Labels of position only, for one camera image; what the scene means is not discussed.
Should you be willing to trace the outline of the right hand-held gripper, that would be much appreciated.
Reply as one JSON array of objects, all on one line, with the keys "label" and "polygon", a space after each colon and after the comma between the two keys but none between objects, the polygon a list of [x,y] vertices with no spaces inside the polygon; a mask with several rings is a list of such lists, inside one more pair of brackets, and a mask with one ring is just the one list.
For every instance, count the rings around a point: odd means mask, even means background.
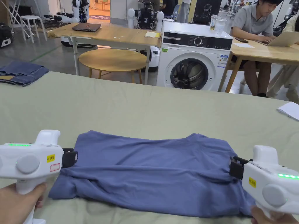
[{"label": "right hand-held gripper", "polygon": [[255,145],[253,159],[230,157],[229,168],[229,174],[242,180],[243,189],[269,219],[299,214],[299,173],[279,165],[275,148]]}]

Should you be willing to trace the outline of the person's left hand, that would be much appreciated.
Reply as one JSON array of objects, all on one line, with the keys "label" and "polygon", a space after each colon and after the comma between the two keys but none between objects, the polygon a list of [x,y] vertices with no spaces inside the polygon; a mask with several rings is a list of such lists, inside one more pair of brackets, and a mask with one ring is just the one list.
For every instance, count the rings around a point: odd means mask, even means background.
[{"label": "person's left hand", "polygon": [[32,209],[43,206],[46,183],[37,185],[27,194],[19,194],[16,184],[0,189],[0,223],[23,224]]}]

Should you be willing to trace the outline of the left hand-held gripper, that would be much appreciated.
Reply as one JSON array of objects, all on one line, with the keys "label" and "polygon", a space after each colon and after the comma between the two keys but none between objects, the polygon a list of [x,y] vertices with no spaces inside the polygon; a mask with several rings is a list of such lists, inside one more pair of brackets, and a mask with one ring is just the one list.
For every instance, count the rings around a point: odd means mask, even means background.
[{"label": "left hand-held gripper", "polygon": [[[31,192],[37,185],[63,168],[75,165],[78,152],[58,145],[60,131],[41,130],[34,143],[5,143],[0,146],[0,177],[16,180],[19,194]],[[23,224],[45,224],[34,218],[32,209]]]}]

